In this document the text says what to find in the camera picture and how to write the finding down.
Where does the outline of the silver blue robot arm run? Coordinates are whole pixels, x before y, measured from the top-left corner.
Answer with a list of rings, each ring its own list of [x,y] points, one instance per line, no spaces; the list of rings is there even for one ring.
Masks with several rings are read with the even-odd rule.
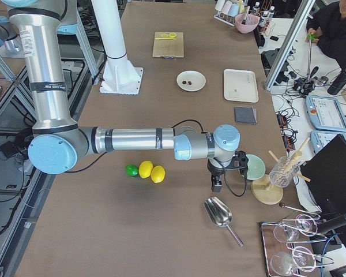
[[[37,121],[28,148],[31,163],[47,174],[71,170],[85,156],[124,150],[172,149],[178,160],[206,158],[212,191],[219,192],[227,170],[247,172],[238,150],[239,131],[220,125],[214,132],[192,128],[103,129],[80,127],[69,111],[57,30],[77,28],[75,1],[7,1],[18,28]]]

